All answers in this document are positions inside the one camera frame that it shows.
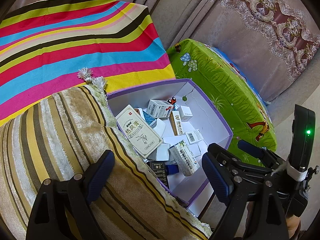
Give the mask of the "person's right hand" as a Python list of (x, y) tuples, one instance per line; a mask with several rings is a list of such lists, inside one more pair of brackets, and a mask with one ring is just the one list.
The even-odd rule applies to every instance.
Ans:
[(300, 232), (300, 226), (301, 226), (300, 217), (297, 217), (295, 215), (291, 217), (286, 217), (286, 224), (287, 224), (289, 239), (297, 239)]

